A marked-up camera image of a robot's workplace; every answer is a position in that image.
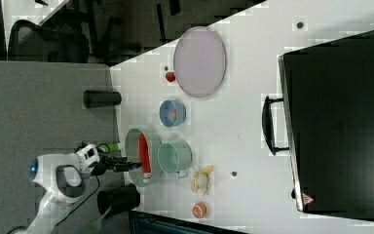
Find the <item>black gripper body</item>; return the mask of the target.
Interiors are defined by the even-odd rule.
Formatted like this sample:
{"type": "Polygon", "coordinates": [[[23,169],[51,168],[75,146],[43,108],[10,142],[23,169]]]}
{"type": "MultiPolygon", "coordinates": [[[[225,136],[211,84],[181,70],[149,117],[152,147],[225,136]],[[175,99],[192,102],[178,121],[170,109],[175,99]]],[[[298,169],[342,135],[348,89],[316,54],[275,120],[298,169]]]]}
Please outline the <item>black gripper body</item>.
{"type": "Polygon", "coordinates": [[[104,175],[105,172],[110,169],[111,165],[112,165],[111,156],[100,155],[99,161],[97,163],[93,163],[93,170],[91,172],[91,176],[104,175]]]}

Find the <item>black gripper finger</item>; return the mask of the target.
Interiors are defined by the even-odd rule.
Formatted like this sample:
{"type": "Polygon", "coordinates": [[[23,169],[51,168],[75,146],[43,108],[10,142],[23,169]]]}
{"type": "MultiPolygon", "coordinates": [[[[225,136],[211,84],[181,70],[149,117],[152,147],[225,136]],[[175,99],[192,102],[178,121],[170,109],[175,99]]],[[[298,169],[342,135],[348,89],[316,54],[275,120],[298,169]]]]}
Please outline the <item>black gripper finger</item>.
{"type": "Polygon", "coordinates": [[[118,163],[113,166],[113,171],[117,172],[128,172],[135,169],[138,169],[142,166],[141,163],[127,162],[127,163],[118,163]]]}
{"type": "Polygon", "coordinates": [[[106,163],[108,164],[125,164],[128,162],[128,157],[118,157],[118,156],[107,156],[106,163]]]}

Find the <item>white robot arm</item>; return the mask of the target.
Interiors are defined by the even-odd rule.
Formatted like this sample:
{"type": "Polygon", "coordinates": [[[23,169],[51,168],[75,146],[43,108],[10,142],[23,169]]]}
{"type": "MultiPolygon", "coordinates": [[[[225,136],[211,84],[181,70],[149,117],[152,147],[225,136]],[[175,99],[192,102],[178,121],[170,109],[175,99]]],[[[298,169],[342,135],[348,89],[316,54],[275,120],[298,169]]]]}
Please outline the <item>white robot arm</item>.
{"type": "Polygon", "coordinates": [[[32,181],[45,189],[37,215],[27,227],[8,234],[52,234],[55,227],[72,213],[86,191],[85,179],[106,170],[126,172],[142,166],[138,162],[121,163],[117,157],[97,152],[46,154],[34,159],[30,167],[32,181]]]}

